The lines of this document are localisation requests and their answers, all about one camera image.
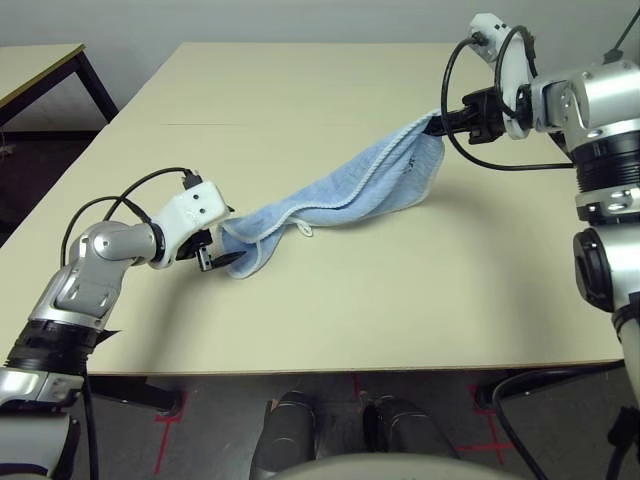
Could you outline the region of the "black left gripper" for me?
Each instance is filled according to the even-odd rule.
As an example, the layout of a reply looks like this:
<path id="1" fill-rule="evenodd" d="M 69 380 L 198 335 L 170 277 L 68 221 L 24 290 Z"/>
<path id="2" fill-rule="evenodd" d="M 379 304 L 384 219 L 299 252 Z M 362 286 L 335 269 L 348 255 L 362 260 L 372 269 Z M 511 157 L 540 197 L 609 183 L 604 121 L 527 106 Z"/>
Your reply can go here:
<path id="1" fill-rule="evenodd" d="M 226 205 L 229 215 L 236 210 Z M 242 258 L 246 252 L 244 250 L 223 252 L 216 249 L 213 244 L 213 237 L 209 228 L 200 229 L 190 235 L 178 248 L 177 259 L 188 260 L 195 258 L 198 261 L 199 268 L 202 272 L 227 267 L 235 261 Z"/>

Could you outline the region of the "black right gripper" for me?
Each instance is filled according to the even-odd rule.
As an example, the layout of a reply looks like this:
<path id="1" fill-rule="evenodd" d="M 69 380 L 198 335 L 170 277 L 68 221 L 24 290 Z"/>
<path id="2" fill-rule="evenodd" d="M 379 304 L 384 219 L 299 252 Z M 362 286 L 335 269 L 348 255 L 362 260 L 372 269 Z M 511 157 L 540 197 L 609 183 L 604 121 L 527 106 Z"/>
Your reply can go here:
<path id="1" fill-rule="evenodd" d="M 424 133 L 434 137 L 469 133 L 468 142 L 471 145 L 494 142 L 505 133 L 503 114 L 495 87 L 469 93 L 462 98 L 462 103 L 465 108 L 447 111 L 446 114 L 436 109 Z"/>

